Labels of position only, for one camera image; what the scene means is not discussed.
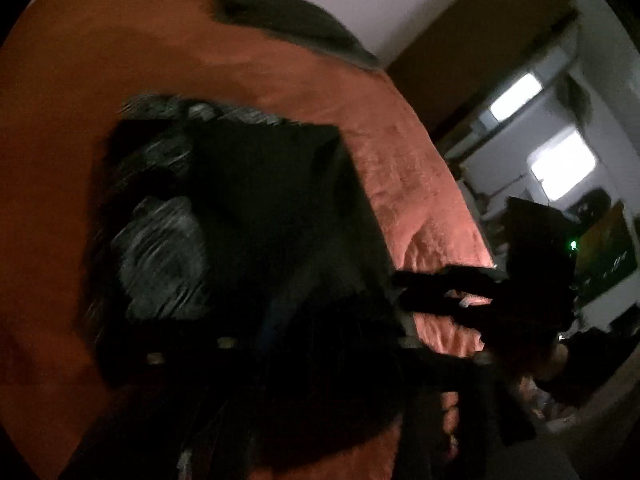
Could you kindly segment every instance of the mattress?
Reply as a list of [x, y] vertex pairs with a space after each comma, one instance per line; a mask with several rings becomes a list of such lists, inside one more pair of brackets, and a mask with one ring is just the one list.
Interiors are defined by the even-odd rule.
[[[132, 95], [334, 124], [398, 268], [491, 264], [445, 163], [385, 73], [217, 23], [211, 3], [37, 0], [0, 51], [0, 421], [43, 480], [112, 396], [74, 323], [92, 166]], [[439, 352], [480, 346], [448, 318], [415, 320]], [[388, 479], [398, 435], [394, 426], [319, 463], [254, 477]]]

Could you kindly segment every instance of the white object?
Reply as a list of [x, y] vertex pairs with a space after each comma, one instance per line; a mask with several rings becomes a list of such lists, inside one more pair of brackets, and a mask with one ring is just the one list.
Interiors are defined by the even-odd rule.
[[489, 111], [498, 121], [508, 119], [541, 90], [540, 81], [533, 74], [527, 73], [498, 97], [489, 107]]
[[595, 155], [575, 127], [540, 146], [531, 154], [528, 162], [552, 202], [568, 193], [597, 164]]

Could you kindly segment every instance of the bed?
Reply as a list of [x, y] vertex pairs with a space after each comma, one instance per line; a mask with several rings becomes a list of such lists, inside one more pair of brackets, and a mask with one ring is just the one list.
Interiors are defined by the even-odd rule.
[[[37, 0], [0, 52], [0, 422], [57, 477], [111, 392], [74, 330], [92, 162], [124, 101], [144, 92], [251, 105], [334, 124], [398, 268], [489, 266], [427, 132], [383, 72], [211, 18], [212, 0]], [[477, 333], [415, 317], [439, 352]], [[319, 463], [258, 478], [390, 478], [399, 428]]]

